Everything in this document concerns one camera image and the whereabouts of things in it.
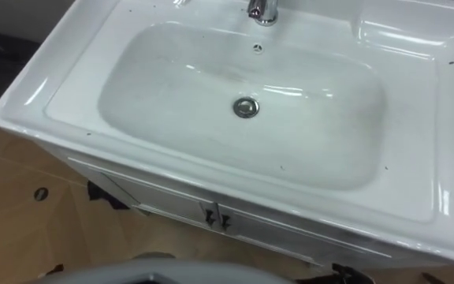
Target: cabinet handle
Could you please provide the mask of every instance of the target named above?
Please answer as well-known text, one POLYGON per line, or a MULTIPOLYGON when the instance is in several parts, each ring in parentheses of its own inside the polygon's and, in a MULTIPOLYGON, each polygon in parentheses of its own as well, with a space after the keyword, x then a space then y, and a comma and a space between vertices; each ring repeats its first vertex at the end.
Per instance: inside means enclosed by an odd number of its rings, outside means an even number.
POLYGON ((221 227, 224 229, 224 230, 227 230, 227 228, 229 228, 231 225, 228 223, 228 221, 230 220, 230 216, 229 215, 221 215, 221 227))
POLYGON ((206 223, 211 226, 216 220, 213 218, 213 210, 206 209, 206 223))

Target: drain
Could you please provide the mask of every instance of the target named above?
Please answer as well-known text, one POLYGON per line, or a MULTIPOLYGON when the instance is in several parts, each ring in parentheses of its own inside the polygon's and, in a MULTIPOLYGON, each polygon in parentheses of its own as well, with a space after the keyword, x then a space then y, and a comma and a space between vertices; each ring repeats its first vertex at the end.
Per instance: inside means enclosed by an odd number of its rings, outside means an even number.
POLYGON ((262 45, 260 45, 259 43, 254 44, 251 49, 255 52, 255 54, 262 54, 262 52, 264 51, 262 49, 262 45))
POLYGON ((48 197, 48 189, 47 188, 39 188, 35 191, 34 197, 36 201, 45 200, 48 197))
POLYGON ((233 110, 240 118, 253 118, 259 112, 259 103, 250 97, 243 97, 234 102, 233 110))

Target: vanity cabinet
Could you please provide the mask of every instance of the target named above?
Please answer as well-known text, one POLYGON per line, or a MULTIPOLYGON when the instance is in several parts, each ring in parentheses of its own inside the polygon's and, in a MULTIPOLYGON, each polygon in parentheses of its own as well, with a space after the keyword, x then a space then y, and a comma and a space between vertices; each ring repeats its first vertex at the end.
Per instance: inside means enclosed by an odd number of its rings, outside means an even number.
POLYGON ((208 229, 218 223, 216 204, 213 201, 146 182, 105 175, 132 196, 138 202, 135 207, 139 209, 208 229))
POLYGON ((275 211, 217 192, 41 144, 128 206, 314 263, 358 269, 435 266, 449 261, 275 211))
POLYGON ((218 214, 226 234, 309 263, 325 265, 340 262, 361 268, 376 265, 373 262, 379 265, 390 258, 222 204, 218 205, 218 214))

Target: chrome faucet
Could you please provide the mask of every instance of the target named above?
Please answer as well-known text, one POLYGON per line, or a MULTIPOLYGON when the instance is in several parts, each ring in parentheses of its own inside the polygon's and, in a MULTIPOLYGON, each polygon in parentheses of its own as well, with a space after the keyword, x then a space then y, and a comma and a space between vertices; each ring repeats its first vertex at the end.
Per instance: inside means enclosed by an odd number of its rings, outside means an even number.
POLYGON ((247 12, 257 24, 272 26, 277 20, 277 0, 250 0, 247 12))

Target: white ceramic sink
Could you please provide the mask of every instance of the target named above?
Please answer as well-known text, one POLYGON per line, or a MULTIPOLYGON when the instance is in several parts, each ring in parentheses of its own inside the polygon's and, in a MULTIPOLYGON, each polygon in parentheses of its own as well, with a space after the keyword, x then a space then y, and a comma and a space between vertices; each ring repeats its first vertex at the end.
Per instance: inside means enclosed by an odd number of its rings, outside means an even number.
POLYGON ((246 7, 77 0, 0 126, 454 259, 454 2, 246 7))
POLYGON ((326 189, 375 177, 386 112, 381 81, 355 60, 178 23, 131 41, 98 108, 148 143, 326 189), (251 119, 233 112, 245 96, 260 105, 251 119))

